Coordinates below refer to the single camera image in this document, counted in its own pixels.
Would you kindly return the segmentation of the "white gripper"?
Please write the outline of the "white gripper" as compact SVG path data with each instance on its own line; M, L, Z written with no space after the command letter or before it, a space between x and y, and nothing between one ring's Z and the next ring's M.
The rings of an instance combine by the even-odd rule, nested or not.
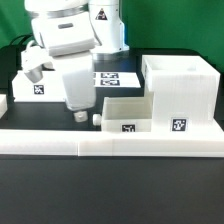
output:
M53 67L61 76L65 103L76 122L88 120L87 110L95 106L94 66L89 51L53 58Z

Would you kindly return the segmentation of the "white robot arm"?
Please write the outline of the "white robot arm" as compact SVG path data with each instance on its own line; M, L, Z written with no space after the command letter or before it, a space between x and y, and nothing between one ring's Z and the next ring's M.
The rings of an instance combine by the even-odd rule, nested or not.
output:
M34 39L22 52L22 70L33 83L52 67L77 122L96 103L94 64L129 51L120 0L24 0Z

